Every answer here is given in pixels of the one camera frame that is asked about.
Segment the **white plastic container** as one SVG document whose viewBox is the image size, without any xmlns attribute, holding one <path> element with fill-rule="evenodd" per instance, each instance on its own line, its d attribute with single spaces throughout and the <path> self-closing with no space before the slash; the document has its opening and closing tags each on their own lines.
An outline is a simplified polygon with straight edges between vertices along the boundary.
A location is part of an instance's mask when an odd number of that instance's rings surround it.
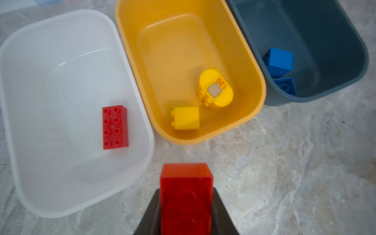
<svg viewBox="0 0 376 235">
<path fill-rule="evenodd" d="M 102 108 L 127 109 L 129 147 L 103 149 Z M 25 26 L 1 45 L 1 107 L 16 192 L 61 218 L 132 186 L 155 139 L 117 28 L 77 10 Z"/>
</svg>

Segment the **blue square lego brick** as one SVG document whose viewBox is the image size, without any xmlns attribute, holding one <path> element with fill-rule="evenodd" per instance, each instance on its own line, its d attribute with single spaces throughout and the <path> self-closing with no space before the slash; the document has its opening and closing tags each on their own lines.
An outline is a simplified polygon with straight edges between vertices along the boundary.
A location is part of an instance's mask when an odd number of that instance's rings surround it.
<svg viewBox="0 0 376 235">
<path fill-rule="evenodd" d="M 271 48 L 264 54 L 262 60 L 273 79 L 281 78 L 293 70 L 292 52 Z"/>
</svg>

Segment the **yellow square lego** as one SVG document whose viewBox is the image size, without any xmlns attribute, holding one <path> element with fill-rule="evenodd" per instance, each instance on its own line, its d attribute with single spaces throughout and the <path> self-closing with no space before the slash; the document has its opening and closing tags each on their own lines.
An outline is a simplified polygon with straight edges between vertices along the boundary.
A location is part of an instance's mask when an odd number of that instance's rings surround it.
<svg viewBox="0 0 376 235">
<path fill-rule="evenodd" d="M 199 107 L 175 107 L 171 111 L 171 126 L 175 130 L 194 130 L 200 127 Z"/>
</svg>

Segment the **red long lego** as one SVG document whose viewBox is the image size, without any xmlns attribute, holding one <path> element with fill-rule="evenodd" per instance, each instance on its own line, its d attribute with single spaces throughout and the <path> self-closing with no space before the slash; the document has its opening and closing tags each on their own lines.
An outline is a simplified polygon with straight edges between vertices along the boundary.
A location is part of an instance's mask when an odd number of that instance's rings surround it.
<svg viewBox="0 0 376 235">
<path fill-rule="evenodd" d="M 103 149 L 129 147 L 127 109 L 122 105 L 102 108 Z"/>
<path fill-rule="evenodd" d="M 161 234 L 209 235 L 213 174 L 206 163 L 164 164 L 160 176 Z"/>
</svg>

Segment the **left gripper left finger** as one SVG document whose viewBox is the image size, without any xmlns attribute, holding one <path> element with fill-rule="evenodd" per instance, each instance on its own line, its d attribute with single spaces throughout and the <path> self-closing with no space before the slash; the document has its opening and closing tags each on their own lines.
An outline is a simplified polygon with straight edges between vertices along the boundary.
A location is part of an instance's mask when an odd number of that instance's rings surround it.
<svg viewBox="0 0 376 235">
<path fill-rule="evenodd" d="M 157 189 L 133 235 L 161 234 L 160 189 Z"/>
</svg>

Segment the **yellow rounded 120 lego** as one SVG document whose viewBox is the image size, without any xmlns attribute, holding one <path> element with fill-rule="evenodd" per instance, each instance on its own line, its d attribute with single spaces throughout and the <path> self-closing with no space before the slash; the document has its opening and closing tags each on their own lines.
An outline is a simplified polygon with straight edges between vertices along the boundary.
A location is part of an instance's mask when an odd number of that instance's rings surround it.
<svg viewBox="0 0 376 235">
<path fill-rule="evenodd" d="M 197 96 L 205 107 L 218 111 L 233 101 L 234 91 L 220 72 L 207 69 L 199 77 Z"/>
</svg>

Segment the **dark teal plastic container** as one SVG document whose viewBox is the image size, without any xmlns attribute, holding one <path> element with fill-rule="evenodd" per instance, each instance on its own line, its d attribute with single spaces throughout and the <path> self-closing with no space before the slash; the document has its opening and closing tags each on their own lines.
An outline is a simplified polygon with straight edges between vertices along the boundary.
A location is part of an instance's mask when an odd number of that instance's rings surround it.
<svg viewBox="0 0 376 235">
<path fill-rule="evenodd" d="M 364 41 L 338 1 L 227 1 L 264 75 L 265 104 L 310 102 L 359 81 L 369 66 Z M 263 57 L 272 49 L 292 53 L 297 94 L 284 92 Z"/>
</svg>

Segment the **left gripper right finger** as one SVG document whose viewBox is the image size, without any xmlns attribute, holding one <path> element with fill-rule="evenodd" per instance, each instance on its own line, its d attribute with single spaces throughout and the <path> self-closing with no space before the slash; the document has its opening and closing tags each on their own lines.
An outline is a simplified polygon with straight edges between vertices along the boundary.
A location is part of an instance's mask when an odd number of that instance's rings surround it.
<svg viewBox="0 0 376 235">
<path fill-rule="evenodd" d="M 213 188 L 211 204 L 211 234 L 212 235 L 239 235 L 226 207 L 216 188 Z"/>
</svg>

